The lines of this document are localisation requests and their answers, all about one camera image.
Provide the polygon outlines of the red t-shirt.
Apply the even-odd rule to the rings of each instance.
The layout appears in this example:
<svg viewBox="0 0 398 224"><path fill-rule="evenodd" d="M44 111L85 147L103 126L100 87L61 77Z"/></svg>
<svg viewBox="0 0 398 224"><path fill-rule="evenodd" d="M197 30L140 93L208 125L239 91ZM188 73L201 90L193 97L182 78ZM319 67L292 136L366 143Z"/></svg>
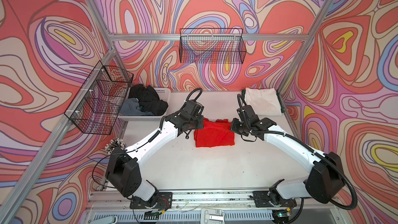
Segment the red t-shirt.
<svg viewBox="0 0 398 224"><path fill-rule="evenodd" d="M203 126L203 129L194 132L196 148L235 145L235 133L231 131L231 122L227 119L210 121L204 118Z"/></svg>

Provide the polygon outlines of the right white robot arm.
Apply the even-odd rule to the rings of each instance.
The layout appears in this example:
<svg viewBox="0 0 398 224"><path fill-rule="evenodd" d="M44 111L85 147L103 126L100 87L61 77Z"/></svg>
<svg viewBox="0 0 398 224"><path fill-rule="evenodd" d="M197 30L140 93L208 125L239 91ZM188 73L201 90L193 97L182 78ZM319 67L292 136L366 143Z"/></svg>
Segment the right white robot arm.
<svg viewBox="0 0 398 224"><path fill-rule="evenodd" d="M233 119L231 124L232 132L239 134L244 141L252 136L279 148L308 172L307 177L277 181L268 192L271 204L281 205L295 198L312 198L345 210L357 207L356 190L344 174L339 155L312 148L285 132L271 119L260 119L250 105L240 106L237 113L239 117Z"/></svg>

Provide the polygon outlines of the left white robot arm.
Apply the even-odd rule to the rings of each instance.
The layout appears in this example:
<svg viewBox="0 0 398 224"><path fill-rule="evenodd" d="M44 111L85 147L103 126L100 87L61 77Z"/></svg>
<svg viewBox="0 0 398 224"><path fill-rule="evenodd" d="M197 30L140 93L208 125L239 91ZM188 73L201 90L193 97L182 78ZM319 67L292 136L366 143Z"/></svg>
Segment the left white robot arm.
<svg viewBox="0 0 398 224"><path fill-rule="evenodd" d="M106 179L125 198L131 196L149 202L156 198L157 188L143 179L141 166L160 148L178 136L204 127L204 106L196 100L185 100L181 109L164 116L159 127L141 141L125 149L115 148L105 172Z"/></svg>

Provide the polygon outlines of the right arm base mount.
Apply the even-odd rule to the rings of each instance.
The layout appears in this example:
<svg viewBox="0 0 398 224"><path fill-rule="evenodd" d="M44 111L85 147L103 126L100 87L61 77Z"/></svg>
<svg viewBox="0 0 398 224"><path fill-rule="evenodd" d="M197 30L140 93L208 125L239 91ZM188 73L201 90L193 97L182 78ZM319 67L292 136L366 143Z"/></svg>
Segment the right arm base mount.
<svg viewBox="0 0 398 224"><path fill-rule="evenodd" d="M294 208L294 199L283 199L276 191L253 191L249 198L254 200L256 207Z"/></svg>

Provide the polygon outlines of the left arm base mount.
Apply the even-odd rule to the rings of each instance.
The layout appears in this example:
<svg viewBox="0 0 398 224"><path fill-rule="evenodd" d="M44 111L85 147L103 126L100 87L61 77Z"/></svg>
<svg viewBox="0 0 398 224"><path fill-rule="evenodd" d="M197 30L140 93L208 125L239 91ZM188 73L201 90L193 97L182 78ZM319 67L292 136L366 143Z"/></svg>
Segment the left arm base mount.
<svg viewBox="0 0 398 224"><path fill-rule="evenodd" d="M130 203L130 209L159 209L167 210L172 207L173 193L171 191L161 191L155 193L148 201L134 197Z"/></svg>

